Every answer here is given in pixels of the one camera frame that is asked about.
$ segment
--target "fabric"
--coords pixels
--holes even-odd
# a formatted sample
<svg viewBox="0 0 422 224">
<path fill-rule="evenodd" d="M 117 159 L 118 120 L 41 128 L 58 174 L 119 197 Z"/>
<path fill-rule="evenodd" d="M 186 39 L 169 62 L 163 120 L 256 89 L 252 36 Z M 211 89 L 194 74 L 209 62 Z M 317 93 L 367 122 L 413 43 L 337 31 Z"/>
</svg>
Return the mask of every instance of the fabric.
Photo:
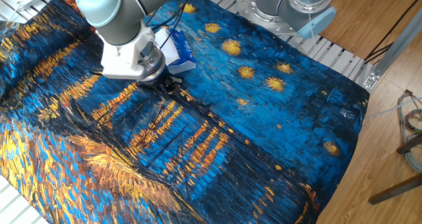
<svg viewBox="0 0 422 224">
<path fill-rule="evenodd" d="M 171 95 L 90 74 L 73 0 L 3 25 L 0 172 L 50 223 L 315 223 L 353 155 L 368 93 L 209 0 Z"/>
</svg>

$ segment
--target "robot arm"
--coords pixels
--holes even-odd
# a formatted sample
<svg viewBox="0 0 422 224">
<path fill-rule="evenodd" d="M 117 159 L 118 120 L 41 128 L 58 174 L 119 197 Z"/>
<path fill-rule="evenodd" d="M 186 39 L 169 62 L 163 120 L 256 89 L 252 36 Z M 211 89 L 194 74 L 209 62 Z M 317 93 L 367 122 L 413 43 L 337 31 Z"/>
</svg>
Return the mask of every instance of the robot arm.
<svg viewBox="0 0 422 224">
<path fill-rule="evenodd" d="M 169 0 L 76 0 L 104 42 L 103 75 L 154 82 L 166 69 L 153 31 L 143 18 Z"/>
</svg>

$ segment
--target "blue fabric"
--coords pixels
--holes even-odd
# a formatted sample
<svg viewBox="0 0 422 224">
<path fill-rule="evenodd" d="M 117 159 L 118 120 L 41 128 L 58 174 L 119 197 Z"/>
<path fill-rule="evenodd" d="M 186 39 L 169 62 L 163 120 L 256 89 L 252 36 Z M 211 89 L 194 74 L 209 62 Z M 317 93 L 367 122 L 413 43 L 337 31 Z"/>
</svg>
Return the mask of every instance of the blue fabric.
<svg viewBox="0 0 422 224">
<path fill-rule="evenodd" d="M 94 76 L 102 42 L 73 3 L 51 0 L 37 32 L 10 28 L 0 47 L 0 171 L 49 222 L 317 221 L 364 89 L 209 0 L 179 25 L 197 63 L 182 91 Z"/>
</svg>

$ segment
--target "yellow pattern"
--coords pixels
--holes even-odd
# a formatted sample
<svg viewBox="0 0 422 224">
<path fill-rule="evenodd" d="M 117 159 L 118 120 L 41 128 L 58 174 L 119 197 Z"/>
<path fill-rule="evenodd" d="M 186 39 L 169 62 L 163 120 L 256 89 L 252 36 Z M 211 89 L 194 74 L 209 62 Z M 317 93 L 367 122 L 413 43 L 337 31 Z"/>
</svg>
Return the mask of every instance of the yellow pattern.
<svg viewBox="0 0 422 224">
<path fill-rule="evenodd" d="M 245 101 L 244 99 L 237 99 L 237 102 L 241 105 L 247 105 L 248 104 L 248 102 Z"/>
<path fill-rule="evenodd" d="M 324 143 L 324 148 L 332 156 L 338 157 L 340 154 L 340 148 L 334 142 L 329 141 L 329 142 Z"/>
<path fill-rule="evenodd" d="M 206 128 L 208 128 L 208 126 L 208 121 L 205 121 L 205 123 L 198 129 L 198 131 L 196 131 L 195 134 L 187 140 L 185 146 L 183 148 L 178 149 L 177 155 L 171 158 L 169 162 L 166 162 L 166 168 L 163 171 L 165 175 L 173 173 L 177 164 L 179 164 L 179 162 L 182 160 L 183 156 L 185 156 L 187 151 L 192 148 L 193 144 L 198 140 L 199 136 L 206 131 Z"/>
<path fill-rule="evenodd" d="M 185 5 L 185 13 L 192 14 L 192 13 L 194 13 L 194 12 L 196 12 L 196 8 L 195 8 L 192 4 L 187 3 L 187 4 Z"/>
<path fill-rule="evenodd" d="M 203 171 L 207 171 L 209 166 L 213 164 L 215 158 L 217 157 L 218 150 L 222 149 L 227 144 L 228 140 L 228 135 L 224 133 L 220 134 L 220 140 L 218 141 L 216 147 L 204 158 L 204 162 L 201 165 Z"/>
<path fill-rule="evenodd" d="M 205 30 L 210 33 L 216 33 L 220 29 L 220 26 L 215 23 L 208 23 L 207 25 L 205 25 Z"/>
<path fill-rule="evenodd" d="M 300 224 L 300 223 L 302 223 L 302 221 L 303 221 L 303 219 L 305 218 L 305 216 L 306 216 L 306 213 L 308 212 L 308 207 L 309 207 L 309 203 L 308 202 L 306 202 L 306 204 L 305 204 L 305 207 L 303 208 L 303 211 L 302 211 L 302 215 L 299 217 L 299 219 L 295 222 L 295 224 Z"/>
<path fill-rule="evenodd" d="M 233 56 L 238 56 L 240 52 L 242 52 L 240 48 L 240 43 L 235 40 L 226 40 L 222 44 L 222 49 Z"/>
<path fill-rule="evenodd" d="M 101 103 L 99 109 L 93 110 L 91 115 L 92 115 L 92 118 L 94 118 L 94 120 L 97 121 L 99 119 L 98 121 L 99 128 L 101 128 L 100 125 L 106 126 L 108 128 L 113 128 L 113 125 L 111 123 L 111 118 L 114 116 L 114 113 L 117 111 L 119 106 L 125 103 L 137 88 L 138 86 L 136 85 L 136 82 L 134 82 L 130 84 L 127 88 L 125 88 L 119 94 L 119 96 L 117 96 L 116 98 L 112 100 L 107 101 L 106 102 L 107 105 L 105 105 L 104 103 Z"/>
<path fill-rule="evenodd" d="M 237 69 L 237 73 L 243 78 L 252 79 L 253 75 L 255 74 L 255 70 L 251 67 L 239 67 Z"/>
<path fill-rule="evenodd" d="M 293 72 L 293 70 L 290 68 L 290 65 L 288 64 L 279 64 L 277 65 L 277 69 L 287 74 L 291 74 Z"/>
<path fill-rule="evenodd" d="M 60 49 L 58 53 L 41 60 L 33 71 L 26 72 L 24 78 L 9 92 L 9 95 L 18 94 L 18 99 L 22 99 L 24 97 L 22 92 L 27 91 L 30 86 L 35 84 L 35 77 L 40 75 L 44 80 L 47 80 L 47 77 L 53 72 L 53 68 L 58 66 L 59 61 L 68 56 L 79 44 L 79 41 L 72 43 L 65 49 Z"/>
<path fill-rule="evenodd" d="M 210 135 L 205 139 L 203 143 L 201 143 L 195 151 L 191 154 L 191 161 L 195 163 L 200 163 L 202 158 L 204 157 L 205 151 L 208 149 L 211 141 L 214 139 L 215 135 L 218 134 L 218 128 L 214 127 L 211 130 Z"/>
<path fill-rule="evenodd" d="M 166 118 L 171 112 L 173 112 L 173 109 L 176 105 L 176 101 L 170 102 L 166 109 L 164 110 L 164 113 L 162 114 L 162 119 Z M 167 121 L 157 130 L 157 133 L 159 135 L 163 135 L 164 132 L 170 128 L 170 125 L 173 123 L 173 121 L 181 114 L 183 110 L 183 107 L 179 107 L 177 111 L 167 119 Z M 145 141 L 146 144 L 149 144 L 150 142 L 155 142 L 156 139 L 158 139 L 158 135 L 153 131 L 155 129 L 154 125 L 150 123 L 148 125 L 151 129 L 149 130 L 141 130 L 138 134 L 134 135 L 130 144 L 130 151 L 132 151 L 133 154 L 143 153 L 145 154 L 144 150 L 142 149 L 143 144 L 139 144 L 142 140 Z"/>
<path fill-rule="evenodd" d="M 266 83 L 269 88 L 273 89 L 276 92 L 283 92 L 284 91 L 284 85 L 286 85 L 285 82 L 283 82 L 282 79 L 270 77 L 266 79 Z"/>
<path fill-rule="evenodd" d="M 86 97 L 99 78 L 100 76 L 93 75 L 82 82 L 77 82 L 75 85 L 69 86 L 64 92 L 60 93 L 60 101 L 54 97 L 50 98 L 49 105 L 40 111 L 40 120 L 49 121 L 50 119 L 56 119 L 58 116 L 59 103 L 67 105 L 71 99 L 82 99 L 83 97 Z"/>
</svg>

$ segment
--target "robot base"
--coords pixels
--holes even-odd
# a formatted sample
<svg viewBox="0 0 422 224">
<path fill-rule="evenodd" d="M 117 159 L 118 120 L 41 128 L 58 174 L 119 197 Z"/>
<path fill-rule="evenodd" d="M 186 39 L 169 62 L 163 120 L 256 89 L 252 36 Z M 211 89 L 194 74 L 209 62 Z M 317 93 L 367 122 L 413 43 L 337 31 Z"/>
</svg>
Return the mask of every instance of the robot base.
<svg viewBox="0 0 422 224">
<path fill-rule="evenodd" d="M 270 16 L 256 7 L 256 0 L 236 0 L 239 14 L 278 37 L 297 36 L 297 32 L 279 16 Z"/>
</svg>

